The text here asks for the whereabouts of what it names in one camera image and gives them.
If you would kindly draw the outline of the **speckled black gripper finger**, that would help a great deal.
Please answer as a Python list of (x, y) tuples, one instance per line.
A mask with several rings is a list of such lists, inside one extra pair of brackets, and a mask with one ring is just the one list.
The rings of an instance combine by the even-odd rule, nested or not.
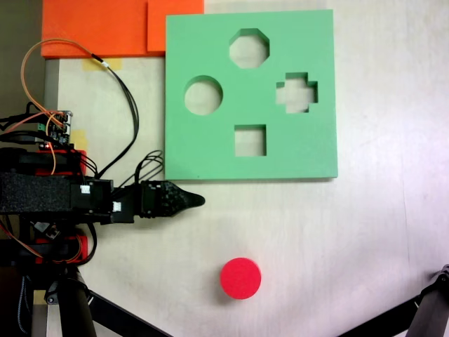
[(186, 210), (189, 197), (186, 191), (174, 183), (164, 181), (161, 184), (161, 215), (171, 217)]

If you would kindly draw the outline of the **smooth black gripper finger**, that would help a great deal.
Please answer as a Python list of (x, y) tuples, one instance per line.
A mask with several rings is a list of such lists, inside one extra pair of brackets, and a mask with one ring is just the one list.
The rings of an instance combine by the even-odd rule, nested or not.
[(203, 196), (191, 192), (185, 192), (185, 208), (192, 209), (203, 206), (206, 200)]

